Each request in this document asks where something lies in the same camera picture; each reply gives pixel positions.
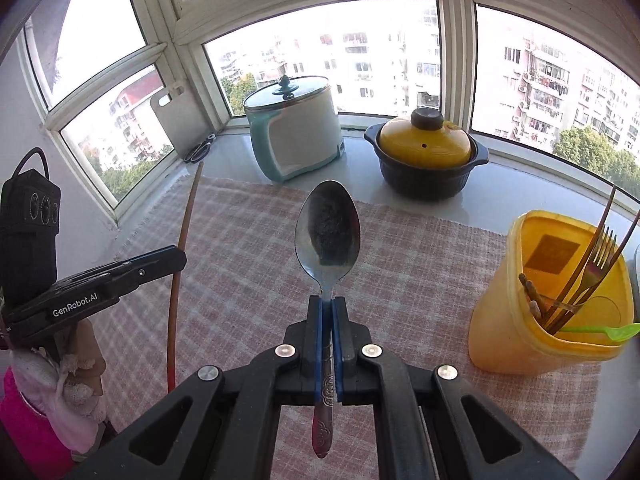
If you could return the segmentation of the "left gloved hand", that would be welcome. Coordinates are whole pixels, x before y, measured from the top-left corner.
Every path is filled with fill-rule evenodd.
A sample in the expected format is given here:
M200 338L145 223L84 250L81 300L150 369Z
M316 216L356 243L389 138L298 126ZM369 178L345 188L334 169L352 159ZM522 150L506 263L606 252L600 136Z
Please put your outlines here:
M13 350L11 367L18 392L48 420L62 445L90 451L106 417L101 380L106 363L90 321L72 329L60 362L42 350Z

